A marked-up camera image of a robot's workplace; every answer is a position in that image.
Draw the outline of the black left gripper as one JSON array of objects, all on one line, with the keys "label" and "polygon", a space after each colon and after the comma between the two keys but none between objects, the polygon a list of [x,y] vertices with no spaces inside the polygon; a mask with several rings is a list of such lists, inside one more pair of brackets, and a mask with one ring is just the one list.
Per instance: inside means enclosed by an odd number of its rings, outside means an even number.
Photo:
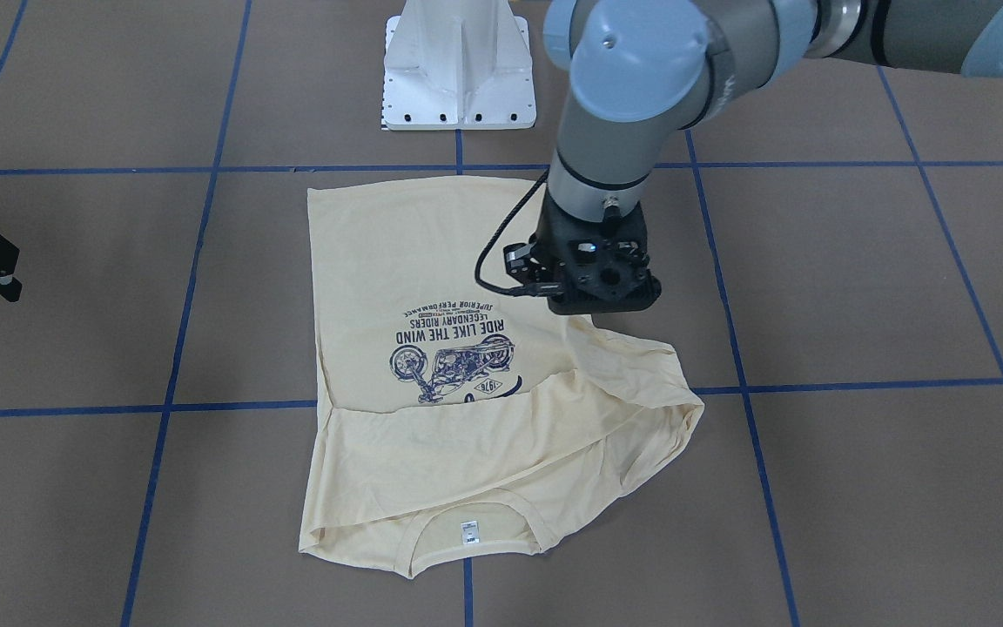
[{"label": "black left gripper", "polygon": [[527,281],[549,285],[541,294],[555,314],[643,311],[663,293],[650,267],[641,204],[590,222],[565,212],[547,193],[529,244]]}]

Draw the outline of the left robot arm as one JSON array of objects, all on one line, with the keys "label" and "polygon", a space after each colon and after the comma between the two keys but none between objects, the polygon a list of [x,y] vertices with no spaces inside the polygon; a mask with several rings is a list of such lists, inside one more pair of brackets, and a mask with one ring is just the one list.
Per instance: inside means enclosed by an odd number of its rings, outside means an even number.
[{"label": "left robot arm", "polygon": [[643,191],[672,132],[803,59],[1003,77],[1003,1],[555,1],[544,43],[569,94],[536,231],[504,250],[510,293],[641,311],[662,291]]}]

